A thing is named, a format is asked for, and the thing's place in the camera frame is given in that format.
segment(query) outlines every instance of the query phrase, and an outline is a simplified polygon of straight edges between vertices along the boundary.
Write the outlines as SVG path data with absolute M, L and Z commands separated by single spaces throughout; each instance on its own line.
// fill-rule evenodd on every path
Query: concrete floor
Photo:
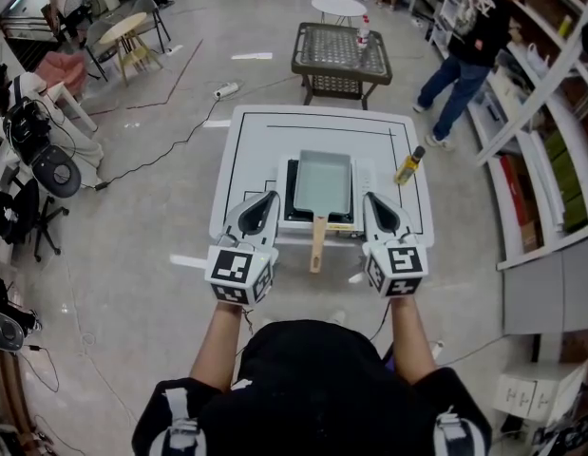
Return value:
M 238 81 L 242 89 L 216 106 L 212 120 L 229 119 L 236 105 L 301 104 L 304 91 L 290 60 L 298 24 L 319 20 L 311 1 L 176 0 L 162 14 L 172 34 L 170 47 L 183 48 L 161 57 L 165 70 L 133 77 L 131 87 L 124 88 L 109 66 L 109 85 L 89 84 L 84 107 L 101 112 L 93 116 L 100 127 L 93 137 L 105 152 L 100 176 L 109 180 L 187 137 L 205 118 L 220 83 Z M 370 109 L 411 116 L 422 140 L 446 95 L 422 116 L 411 105 L 440 58 L 423 38 L 426 29 L 415 27 L 406 11 L 378 9 L 373 1 L 366 5 L 394 73 L 391 85 L 379 86 L 371 96 Z M 146 36 L 156 47 L 154 35 Z M 274 57 L 230 59 L 251 52 Z M 360 107 L 331 99 L 314 99 L 313 105 Z M 226 128 L 201 128 L 190 143 L 152 167 L 100 193 L 81 191 L 64 201 L 71 214 L 52 227 L 61 256 L 45 247 L 42 263 L 36 264 L 27 250 L 18 252 L 18 290 L 45 324 L 29 342 L 50 350 L 60 382 L 52 393 L 22 363 L 29 411 L 86 455 L 131 454 L 133 427 L 155 384 L 185 376 L 194 360 L 215 300 L 202 271 L 172 265 L 169 256 L 206 256 L 226 134 Z M 428 254 L 429 277 L 417 297 L 428 338 L 446 344 L 441 363 L 499 338 L 503 324 L 502 276 L 495 270 L 501 258 L 500 220 L 491 181 L 474 164 L 477 140 L 466 117 L 453 135 L 455 152 L 430 149 L 423 159 L 436 238 Z M 334 286 L 343 283 L 335 279 L 348 278 L 353 265 L 310 278 L 307 254 L 283 254 L 281 277 L 250 315 L 254 325 L 263 316 L 320 319 L 342 308 L 350 328 L 373 335 L 386 301 L 365 284 Z M 240 347 L 248 339 L 243 325 Z M 378 350 L 383 352 L 390 340 L 387 325 L 376 338 Z M 497 378 L 507 363 L 526 359 L 527 353 L 526 339 L 505 338 L 454 365 L 495 425 L 499 416 L 490 405 Z M 47 354 L 25 355 L 55 387 Z M 56 448 L 61 455 L 78 454 L 61 443 Z

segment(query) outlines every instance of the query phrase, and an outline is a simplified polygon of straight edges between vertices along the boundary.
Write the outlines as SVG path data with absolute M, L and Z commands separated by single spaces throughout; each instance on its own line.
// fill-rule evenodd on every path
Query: pink chair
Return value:
M 73 55 L 48 52 L 36 68 L 36 74 L 47 82 L 48 87 L 64 82 L 67 90 L 78 95 L 85 85 L 85 56 L 82 52 Z

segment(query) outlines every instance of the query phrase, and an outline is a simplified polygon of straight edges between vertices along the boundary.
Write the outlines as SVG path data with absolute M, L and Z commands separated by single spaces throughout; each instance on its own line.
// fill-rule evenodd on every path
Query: square frying pan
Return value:
M 317 274 L 321 271 L 328 216 L 347 215 L 351 209 L 351 156 L 301 150 L 294 208 L 313 213 L 311 272 Z

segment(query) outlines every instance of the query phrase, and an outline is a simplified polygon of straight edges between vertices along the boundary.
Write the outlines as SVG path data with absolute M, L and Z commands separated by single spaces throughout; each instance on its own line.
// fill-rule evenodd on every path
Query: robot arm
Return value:
M 253 306 L 273 285 L 280 199 L 275 191 L 253 196 L 226 218 L 209 247 L 205 280 L 220 302 Z
M 427 249 L 417 242 L 408 214 L 386 196 L 367 193 L 363 215 L 370 284 L 382 297 L 414 294 L 428 275 Z

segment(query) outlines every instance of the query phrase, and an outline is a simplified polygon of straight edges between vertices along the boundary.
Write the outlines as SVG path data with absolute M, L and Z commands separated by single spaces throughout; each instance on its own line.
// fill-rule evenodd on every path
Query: wooden handle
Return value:
M 311 254 L 311 273 L 321 272 L 321 257 L 323 256 L 323 243 L 325 230 L 328 227 L 328 217 L 314 217 L 313 220 L 313 253 Z

